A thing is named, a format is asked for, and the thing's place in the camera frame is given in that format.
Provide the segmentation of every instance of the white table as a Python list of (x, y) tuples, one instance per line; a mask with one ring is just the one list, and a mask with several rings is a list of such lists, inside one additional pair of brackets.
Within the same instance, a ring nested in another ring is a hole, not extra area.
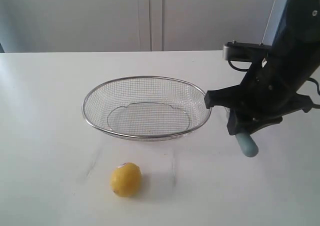
[[(83, 120), (93, 87), (138, 75), (204, 91), (244, 76), (221, 51), (0, 55), (1, 226), (319, 225), (320, 110), (255, 133), (255, 158), (228, 135), (222, 107), (194, 133), (161, 142), (114, 138)], [(302, 91), (319, 102), (313, 84)], [(109, 187), (124, 162), (144, 174), (131, 199)]]

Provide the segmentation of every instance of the yellow lemon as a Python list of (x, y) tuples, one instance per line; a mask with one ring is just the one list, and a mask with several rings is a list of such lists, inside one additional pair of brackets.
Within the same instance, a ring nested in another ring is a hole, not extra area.
[(126, 162), (113, 171), (110, 185), (116, 195), (130, 197), (138, 192), (141, 178), (140, 168), (132, 162)]

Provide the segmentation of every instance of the cabinet door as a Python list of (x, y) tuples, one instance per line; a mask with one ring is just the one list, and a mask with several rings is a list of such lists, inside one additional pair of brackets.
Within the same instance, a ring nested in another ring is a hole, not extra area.
[(149, 0), (3, 0), (25, 52), (149, 51)]
[(273, 4), (274, 0), (163, 0), (162, 48), (220, 50), (232, 40), (260, 43)]

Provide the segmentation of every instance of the wire mesh basket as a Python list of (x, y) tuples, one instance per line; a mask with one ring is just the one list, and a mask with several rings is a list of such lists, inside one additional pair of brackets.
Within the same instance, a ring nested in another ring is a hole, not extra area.
[(118, 138), (159, 141), (200, 128), (211, 109), (205, 93), (192, 83), (158, 77), (124, 77), (100, 84), (82, 104), (85, 120)]

